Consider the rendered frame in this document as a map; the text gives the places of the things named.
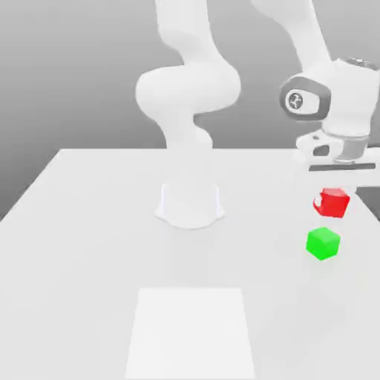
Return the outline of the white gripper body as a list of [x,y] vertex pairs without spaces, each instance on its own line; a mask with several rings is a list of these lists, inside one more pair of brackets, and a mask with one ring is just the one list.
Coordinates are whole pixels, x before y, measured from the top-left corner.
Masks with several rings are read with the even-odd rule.
[[380,147],[369,147],[355,163],[292,154],[292,182],[305,189],[380,187]]

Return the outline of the small red cube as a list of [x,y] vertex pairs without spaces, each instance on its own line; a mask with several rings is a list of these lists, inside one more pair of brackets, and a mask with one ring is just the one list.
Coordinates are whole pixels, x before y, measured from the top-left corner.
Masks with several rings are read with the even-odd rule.
[[342,218],[350,202],[350,196],[341,188],[323,188],[323,202],[314,209],[321,216]]

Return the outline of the small green cube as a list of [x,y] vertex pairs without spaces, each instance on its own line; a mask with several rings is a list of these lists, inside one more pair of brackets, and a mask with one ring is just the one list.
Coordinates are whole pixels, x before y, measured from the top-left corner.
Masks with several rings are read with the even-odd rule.
[[307,234],[306,250],[320,261],[338,254],[341,236],[327,227],[313,229]]

